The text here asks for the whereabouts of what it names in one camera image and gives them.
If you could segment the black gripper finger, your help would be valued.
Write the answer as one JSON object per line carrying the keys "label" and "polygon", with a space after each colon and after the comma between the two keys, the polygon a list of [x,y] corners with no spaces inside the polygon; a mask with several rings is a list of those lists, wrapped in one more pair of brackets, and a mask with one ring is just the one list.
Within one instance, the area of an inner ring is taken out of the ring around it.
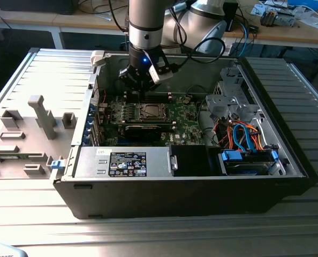
{"label": "black gripper finger", "polygon": [[118,77],[127,88],[130,88],[131,90],[141,89],[140,74],[133,66],[128,65],[126,68],[121,69]]}
{"label": "black gripper finger", "polygon": [[141,91],[142,92],[154,91],[158,86],[159,86],[159,84],[154,83],[154,81],[151,77],[145,77],[141,81]]}

